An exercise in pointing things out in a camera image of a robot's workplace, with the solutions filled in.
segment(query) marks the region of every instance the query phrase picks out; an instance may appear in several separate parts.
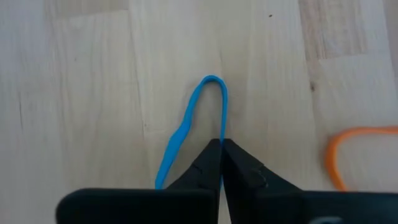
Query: wooden table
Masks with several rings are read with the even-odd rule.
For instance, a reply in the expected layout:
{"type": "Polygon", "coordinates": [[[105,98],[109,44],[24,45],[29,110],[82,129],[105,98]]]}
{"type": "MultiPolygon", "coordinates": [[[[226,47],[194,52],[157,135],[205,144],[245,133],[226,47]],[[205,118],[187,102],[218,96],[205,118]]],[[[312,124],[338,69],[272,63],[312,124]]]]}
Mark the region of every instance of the wooden table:
{"type": "MultiPolygon", "coordinates": [[[[229,88],[227,137],[300,188],[334,190],[328,138],[398,124],[397,10],[395,0],[2,0],[0,223],[54,223],[60,198],[82,187],[152,188],[211,73],[229,88]]],[[[207,87],[168,183],[217,138],[220,102],[207,87]]],[[[397,147],[394,136],[344,143],[349,188],[398,192],[397,147]]]]}

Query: orange loop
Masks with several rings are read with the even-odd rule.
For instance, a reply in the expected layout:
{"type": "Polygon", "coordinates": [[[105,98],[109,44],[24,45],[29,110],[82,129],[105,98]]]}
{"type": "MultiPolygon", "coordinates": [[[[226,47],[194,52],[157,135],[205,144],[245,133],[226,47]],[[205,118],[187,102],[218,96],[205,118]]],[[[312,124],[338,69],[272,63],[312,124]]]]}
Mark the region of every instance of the orange loop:
{"type": "Polygon", "coordinates": [[[338,190],[347,191],[347,186],[344,184],[340,173],[337,169],[336,158],[337,158],[337,147],[347,138],[362,135],[362,134],[398,134],[398,126],[390,127],[359,127],[351,128],[340,132],[334,136],[328,143],[326,148],[325,165],[329,173],[331,181],[338,190]]]}

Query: light wood plank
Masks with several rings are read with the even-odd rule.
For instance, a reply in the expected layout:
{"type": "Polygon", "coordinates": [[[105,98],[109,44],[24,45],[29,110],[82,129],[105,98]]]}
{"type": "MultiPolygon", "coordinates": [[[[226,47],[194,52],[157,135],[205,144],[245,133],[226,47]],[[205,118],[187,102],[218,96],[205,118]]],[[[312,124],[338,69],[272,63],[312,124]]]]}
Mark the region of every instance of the light wood plank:
{"type": "MultiPolygon", "coordinates": [[[[167,141],[188,99],[206,74],[220,74],[220,55],[208,12],[200,1],[131,1],[131,27],[140,86],[144,134],[154,181],[167,141]]],[[[205,88],[192,131],[169,174],[176,179],[219,135],[217,86],[205,88]]]]}
{"type": "MultiPolygon", "coordinates": [[[[392,126],[398,104],[389,55],[357,55],[310,64],[317,134],[328,137],[356,126],[392,126]]],[[[355,138],[341,146],[340,170],[350,189],[396,190],[389,157],[397,156],[393,138],[355,138]]]]}
{"type": "Polygon", "coordinates": [[[53,27],[71,188],[150,187],[127,11],[53,27]]]}
{"type": "Polygon", "coordinates": [[[384,0],[384,12],[386,14],[386,26],[389,35],[389,49],[391,53],[392,66],[396,75],[396,83],[398,86],[398,1],[384,0]]]}
{"type": "Polygon", "coordinates": [[[307,60],[367,51],[360,0],[299,0],[307,60]]]}
{"type": "MultiPolygon", "coordinates": [[[[316,13],[315,7],[309,9],[309,4],[315,1],[303,0],[300,3],[307,7],[301,11],[302,18],[308,19],[303,21],[307,23],[303,32],[315,26],[320,26],[323,32],[324,25],[319,24],[316,17],[309,16],[316,13]]],[[[335,10],[335,14],[349,10],[360,12],[356,19],[362,24],[355,24],[362,30],[364,41],[361,43],[365,44],[363,49],[366,51],[335,58],[307,57],[320,147],[326,145],[328,137],[346,128],[392,126],[398,122],[397,93],[382,1],[358,1],[354,8],[326,7],[324,10],[335,10]]],[[[329,25],[338,26],[337,23],[330,21],[329,25]]],[[[345,34],[339,35],[343,41],[345,34]]],[[[305,42],[309,49],[313,47],[311,41],[305,42]]],[[[344,143],[339,153],[339,164],[348,187],[352,190],[396,191],[396,181],[391,178],[390,170],[398,167],[390,158],[397,156],[393,147],[397,143],[394,138],[383,136],[365,136],[344,143]]]]}
{"type": "Polygon", "coordinates": [[[129,9],[128,0],[47,0],[55,9],[57,18],[88,16],[129,9]]]}
{"type": "Polygon", "coordinates": [[[0,3],[0,223],[53,223],[66,192],[44,14],[42,1],[0,3]]]}
{"type": "Polygon", "coordinates": [[[222,76],[229,91],[226,134],[231,138],[246,132],[243,108],[247,107],[252,6],[252,0],[206,1],[218,41],[222,76]]]}
{"type": "Polygon", "coordinates": [[[243,146],[303,189],[330,188],[319,160],[296,1],[254,1],[249,58],[243,146]]]}

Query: blue loop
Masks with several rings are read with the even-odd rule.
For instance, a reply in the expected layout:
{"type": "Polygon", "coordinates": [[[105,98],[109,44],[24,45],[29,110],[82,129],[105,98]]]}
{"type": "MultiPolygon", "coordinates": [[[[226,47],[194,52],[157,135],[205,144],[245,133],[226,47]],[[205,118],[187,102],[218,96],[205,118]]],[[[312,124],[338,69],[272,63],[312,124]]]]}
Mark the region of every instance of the blue loop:
{"type": "Polygon", "coordinates": [[[166,147],[162,163],[160,164],[160,168],[156,176],[155,180],[156,189],[161,189],[163,186],[167,173],[169,173],[169,169],[172,166],[173,161],[178,154],[178,150],[180,149],[182,143],[187,137],[189,129],[191,128],[193,110],[195,109],[195,105],[199,99],[201,89],[203,88],[204,85],[206,85],[209,82],[217,82],[220,85],[221,93],[223,95],[223,112],[221,115],[220,141],[223,142],[224,140],[226,114],[228,106],[228,91],[222,79],[218,78],[215,75],[208,75],[200,82],[200,84],[193,91],[187,109],[185,110],[185,115],[182,120],[182,123],[180,127],[174,132],[174,134],[170,137],[169,144],[166,147]]]}

